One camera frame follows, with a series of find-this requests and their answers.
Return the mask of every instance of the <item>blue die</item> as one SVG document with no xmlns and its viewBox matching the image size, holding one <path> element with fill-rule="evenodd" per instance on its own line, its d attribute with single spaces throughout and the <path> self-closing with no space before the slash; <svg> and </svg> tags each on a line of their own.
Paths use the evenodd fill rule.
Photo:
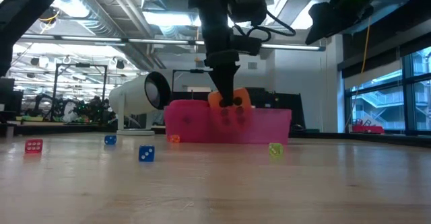
<svg viewBox="0 0 431 224">
<path fill-rule="evenodd" d="M 105 136 L 106 145 L 114 145 L 117 142 L 117 136 Z"/>
<path fill-rule="evenodd" d="M 154 161 L 154 155 L 156 154 L 154 146 L 141 145 L 139 146 L 139 161 L 151 162 Z"/>
</svg>

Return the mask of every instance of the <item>pink bin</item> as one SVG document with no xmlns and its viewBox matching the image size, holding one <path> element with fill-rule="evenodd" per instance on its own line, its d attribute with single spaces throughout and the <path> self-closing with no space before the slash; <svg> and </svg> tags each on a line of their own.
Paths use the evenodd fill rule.
<svg viewBox="0 0 431 224">
<path fill-rule="evenodd" d="M 220 114 L 203 102 L 173 101 L 164 111 L 166 134 L 180 136 L 183 143 L 288 143 L 292 112 L 280 109 L 251 109 L 245 127 L 221 127 Z M 235 115 L 229 114 L 235 123 Z"/>
</svg>

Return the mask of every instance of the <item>white cylinder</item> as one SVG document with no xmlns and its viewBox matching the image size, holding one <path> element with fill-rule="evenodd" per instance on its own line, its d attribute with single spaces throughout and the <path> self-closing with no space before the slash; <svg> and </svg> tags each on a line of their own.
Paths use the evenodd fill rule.
<svg viewBox="0 0 431 224">
<path fill-rule="evenodd" d="M 125 115 L 163 110 L 170 100 L 170 87 L 161 73 L 151 72 L 130 80 L 109 93 L 109 104 L 119 112 L 121 95 L 125 97 Z"/>
</svg>

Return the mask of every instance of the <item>white lamp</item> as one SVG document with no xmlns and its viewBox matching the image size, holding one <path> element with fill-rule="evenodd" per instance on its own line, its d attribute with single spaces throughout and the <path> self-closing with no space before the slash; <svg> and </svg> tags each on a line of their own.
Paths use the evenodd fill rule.
<svg viewBox="0 0 431 224">
<path fill-rule="evenodd" d="M 109 93 L 109 104 L 119 115 L 118 135 L 148 136 L 154 135 L 151 130 L 153 118 L 151 112 L 163 110 L 170 100 L 170 87 L 165 77 L 159 72 L 141 75 Z M 145 129 L 124 129 L 124 116 L 130 114 L 147 114 Z"/>
</svg>

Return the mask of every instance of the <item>wooden table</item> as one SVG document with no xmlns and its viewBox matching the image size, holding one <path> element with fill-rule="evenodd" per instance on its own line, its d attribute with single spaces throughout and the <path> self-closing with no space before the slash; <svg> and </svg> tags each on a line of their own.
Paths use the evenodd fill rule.
<svg viewBox="0 0 431 224">
<path fill-rule="evenodd" d="M 431 151 L 293 139 L 167 143 L 165 136 L 49 135 L 42 155 L 0 140 L 0 223 L 431 223 Z M 156 146 L 139 163 L 138 146 Z"/>
</svg>

